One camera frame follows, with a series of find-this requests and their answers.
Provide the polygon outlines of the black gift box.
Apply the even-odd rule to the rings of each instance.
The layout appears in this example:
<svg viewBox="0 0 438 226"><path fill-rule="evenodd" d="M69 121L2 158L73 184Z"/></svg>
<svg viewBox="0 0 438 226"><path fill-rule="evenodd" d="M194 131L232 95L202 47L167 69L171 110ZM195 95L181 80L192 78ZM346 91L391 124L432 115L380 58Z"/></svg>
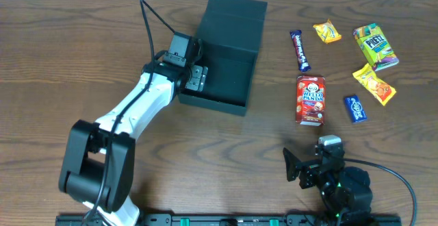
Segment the black gift box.
<svg viewBox="0 0 438 226"><path fill-rule="evenodd" d="M181 92L181 103L246 114L267 7L256 0L208 1L196 33L203 41L199 65L208 68L204 88Z"/></svg>

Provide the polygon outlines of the red Hello Panda box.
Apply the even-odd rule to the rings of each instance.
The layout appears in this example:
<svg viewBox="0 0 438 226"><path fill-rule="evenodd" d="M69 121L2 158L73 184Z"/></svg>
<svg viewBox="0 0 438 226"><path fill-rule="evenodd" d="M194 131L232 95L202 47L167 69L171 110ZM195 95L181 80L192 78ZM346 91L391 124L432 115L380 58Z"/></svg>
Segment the red Hello Panda box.
<svg viewBox="0 0 438 226"><path fill-rule="evenodd" d="M296 82L296 122L300 125L321 126L326 109L325 78L301 75Z"/></svg>

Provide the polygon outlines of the Dairy Milk chocolate bar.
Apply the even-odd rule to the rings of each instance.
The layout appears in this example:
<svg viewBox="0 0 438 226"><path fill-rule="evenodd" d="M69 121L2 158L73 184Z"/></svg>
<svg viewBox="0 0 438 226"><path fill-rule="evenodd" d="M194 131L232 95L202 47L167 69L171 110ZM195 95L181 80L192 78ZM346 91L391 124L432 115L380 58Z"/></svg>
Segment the Dairy Milk chocolate bar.
<svg viewBox="0 0 438 226"><path fill-rule="evenodd" d="M307 72L311 70L308 59L305 55L302 45L302 32L300 30L294 30L290 32L291 39L294 43L294 48L298 61L298 69L301 72Z"/></svg>

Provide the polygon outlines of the green Pretz box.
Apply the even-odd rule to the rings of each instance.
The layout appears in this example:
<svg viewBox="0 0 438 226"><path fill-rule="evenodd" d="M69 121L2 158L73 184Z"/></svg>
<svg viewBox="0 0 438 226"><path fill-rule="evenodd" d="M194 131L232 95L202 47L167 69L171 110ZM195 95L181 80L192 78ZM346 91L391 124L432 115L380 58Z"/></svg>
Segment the green Pretz box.
<svg viewBox="0 0 438 226"><path fill-rule="evenodd" d="M390 43L376 23L358 27L352 35L374 71L380 71L399 63Z"/></svg>

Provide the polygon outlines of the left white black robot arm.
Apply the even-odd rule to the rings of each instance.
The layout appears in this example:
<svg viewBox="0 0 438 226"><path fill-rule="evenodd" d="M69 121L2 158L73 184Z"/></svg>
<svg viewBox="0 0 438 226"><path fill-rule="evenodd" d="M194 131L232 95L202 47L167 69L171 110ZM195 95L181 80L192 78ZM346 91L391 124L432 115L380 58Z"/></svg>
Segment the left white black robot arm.
<svg viewBox="0 0 438 226"><path fill-rule="evenodd" d="M135 225L140 215L129 193L136 141L153 117L180 92L203 90L208 69L200 38L176 32L167 51L153 55L134 89L95 122L71 128L59 189L90 207L78 225Z"/></svg>

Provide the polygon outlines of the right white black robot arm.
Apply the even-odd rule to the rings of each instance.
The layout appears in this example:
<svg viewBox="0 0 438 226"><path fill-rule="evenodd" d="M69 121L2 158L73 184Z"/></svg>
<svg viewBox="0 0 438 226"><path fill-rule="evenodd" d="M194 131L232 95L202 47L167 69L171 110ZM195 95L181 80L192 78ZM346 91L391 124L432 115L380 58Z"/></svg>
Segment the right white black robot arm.
<svg viewBox="0 0 438 226"><path fill-rule="evenodd" d="M302 189L316 187L326 211L316 225L364 224L373 198L370 176L360 168L345 166L341 144L315 146L315 160L301 161L284 148L287 181L299 180Z"/></svg>

